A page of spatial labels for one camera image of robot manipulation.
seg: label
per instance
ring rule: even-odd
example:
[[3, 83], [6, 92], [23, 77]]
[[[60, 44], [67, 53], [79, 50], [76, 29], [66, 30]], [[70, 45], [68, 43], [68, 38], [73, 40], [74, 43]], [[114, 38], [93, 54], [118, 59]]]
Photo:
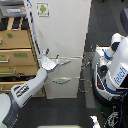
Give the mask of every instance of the label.
[[12, 33], [7, 33], [8, 38], [13, 38]]
[[6, 57], [5, 55], [0, 55], [1, 57]]
[[13, 69], [12, 67], [8, 68], [8, 69]]
[[6, 86], [2, 86], [3, 88], [6, 88]]
[[14, 53], [14, 58], [27, 58], [27, 53]]
[[37, 11], [39, 16], [48, 17], [49, 9], [47, 3], [37, 3]]
[[118, 86], [121, 85], [126, 75], [127, 70], [124, 67], [120, 66], [118, 72], [116, 73], [116, 76], [114, 77], [114, 81]]
[[7, 9], [8, 13], [20, 13], [20, 9]]

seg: green sign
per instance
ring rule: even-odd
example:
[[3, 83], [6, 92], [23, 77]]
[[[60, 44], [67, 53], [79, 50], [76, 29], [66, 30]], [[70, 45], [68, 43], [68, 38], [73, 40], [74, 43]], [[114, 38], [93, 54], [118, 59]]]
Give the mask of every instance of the green sign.
[[27, 58], [27, 53], [13, 53], [15, 58]]
[[6, 88], [6, 86], [2, 86], [3, 88]]
[[8, 38], [13, 38], [12, 33], [7, 33]]
[[45, 7], [44, 5], [41, 5], [40, 11], [41, 11], [42, 13], [44, 13], [44, 12], [46, 11], [46, 7]]
[[1, 57], [6, 57], [5, 55], [0, 55]]
[[9, 67], [8, 69], [13, 69], [12, 67]]

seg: robot body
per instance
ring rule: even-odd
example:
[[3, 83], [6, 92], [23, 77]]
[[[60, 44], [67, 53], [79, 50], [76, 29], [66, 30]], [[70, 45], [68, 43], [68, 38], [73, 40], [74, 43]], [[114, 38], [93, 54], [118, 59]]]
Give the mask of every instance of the robot body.
[[123, 92], [128, 74], [128, 38], [116, 33], [110, 47], [97, 47], [92, 69], [94, 92], [106, 102], [117, 103]]

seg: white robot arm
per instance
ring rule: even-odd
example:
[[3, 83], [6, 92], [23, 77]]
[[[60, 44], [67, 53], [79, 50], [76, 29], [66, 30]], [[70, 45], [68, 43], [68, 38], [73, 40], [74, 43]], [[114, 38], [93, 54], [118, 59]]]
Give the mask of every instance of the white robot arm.
[[53, 71], [58, 65], [59, 58], [50, 60], [46, 57], [48, 52], [48, 49], [43, 51], [41, 59], [42, 68], [38, 70], [34, 79], [22, 85], [13, 86], [9, 96], [7, 94], [0, 94], [0, 128], [12, 128], [17, 120], [18, 108], [22, 108], [43, 87], [47, 79], [47, 71]]
[[96, 116], [90, 116], [90, 117], [92, 118], [93, 123], [94, 123], [93, 128], [101, 128], [101, 127], [100, 127], [100, 124], [99, 124], [99, 122], [98, 122], [97, 117], [96, 117]]
[[123, 83], [128, 74], [128, 37], [112, 36], [110, 47], [97, 47], [92, 69], [94, 92], [100, 99], [117, 103], [128, 89]]

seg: wooden drawer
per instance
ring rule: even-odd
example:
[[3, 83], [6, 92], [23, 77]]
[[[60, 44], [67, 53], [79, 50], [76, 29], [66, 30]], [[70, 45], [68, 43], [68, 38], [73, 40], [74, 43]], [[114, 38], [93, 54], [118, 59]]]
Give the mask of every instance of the wooden drawer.
[[37, 66], [16, 66], [16, 67], [0, 67], [0, 77], [17, 76], [17, 75], [36, 75]]
[[[24, 84], [27, 81], [18, 81], [18, 82], [0, 82], [0, 93], [10, 93], [11, 88], [14, 85], [21, 85]], [[42, 97], [44, 96], [42, 89], [40, 89], [35, 95], [34, 97]]]
[[0, 49], [31, 48], [27, 30], [0, 31]]
[[35, 65], [31, 49], [0, 50], [0, 66]]

